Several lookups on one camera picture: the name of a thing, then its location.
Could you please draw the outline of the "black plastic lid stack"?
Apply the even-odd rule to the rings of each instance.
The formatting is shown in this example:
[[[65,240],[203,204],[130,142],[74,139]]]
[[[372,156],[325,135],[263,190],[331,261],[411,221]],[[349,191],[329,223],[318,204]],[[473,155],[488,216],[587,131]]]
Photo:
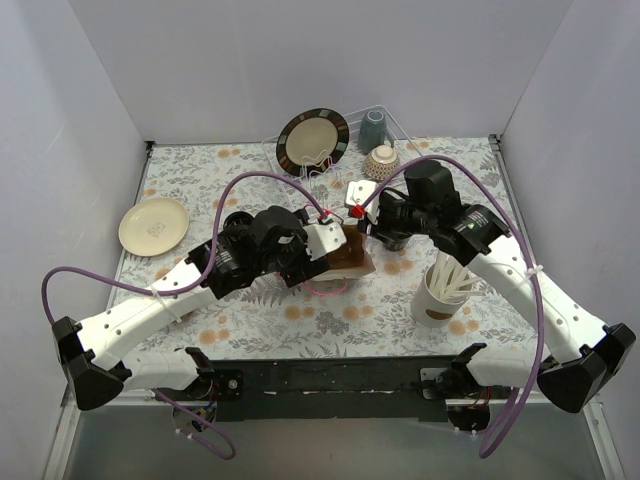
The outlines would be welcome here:
[[[249,226],[254,216],[246,211],[236,211],[229,214],[224,221],[224,228],[235,226]]]

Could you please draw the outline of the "paper bag pink handles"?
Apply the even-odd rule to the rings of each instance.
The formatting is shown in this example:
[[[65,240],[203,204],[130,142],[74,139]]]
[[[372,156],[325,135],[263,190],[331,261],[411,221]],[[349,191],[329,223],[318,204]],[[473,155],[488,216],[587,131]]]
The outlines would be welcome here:
[[[365,248],[366,236],[355,225],[345,225],[346,244],[328,256],[330,269],[303,284],[311,294],[335,297],[343,294],[349,284],[373,273],[376,268]]]

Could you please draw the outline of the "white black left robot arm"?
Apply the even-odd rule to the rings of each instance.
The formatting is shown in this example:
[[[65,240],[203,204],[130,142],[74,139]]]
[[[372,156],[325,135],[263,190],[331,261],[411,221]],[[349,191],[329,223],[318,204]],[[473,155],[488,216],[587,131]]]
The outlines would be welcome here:
[[[227,217],[215,240],[150,285],[150,295],[130,298],[109,310],[52,326],[56,350],[82,411],[99,408],[128,390],[173,390],[193,400],[224,393],[230,375],[215,371],[196,347],[143,354],[136,346],[185,315],[277,273],[289,287],[328,271],[330,253],[346,237],[339,222],[310,222],[305,210],[271,206],[257,215]]]

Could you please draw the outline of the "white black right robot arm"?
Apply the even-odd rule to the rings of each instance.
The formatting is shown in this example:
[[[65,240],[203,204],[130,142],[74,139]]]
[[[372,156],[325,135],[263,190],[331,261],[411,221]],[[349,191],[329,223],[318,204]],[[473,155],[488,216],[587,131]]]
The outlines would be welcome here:
[[[499,205],[461,201],[447,164],[428,155],[399,168],[407,191],[393,196],[381,183],[362,202],[367,231],[387,242],[428,236],[500,294],[537,332],[531,358],[466,348],[435,380],[440,390],[475,397],[486,387],[535,388],[556,407],[579,412],[620,370],[636,336],[609,326],[565,293],[534,264],[521,233]]]

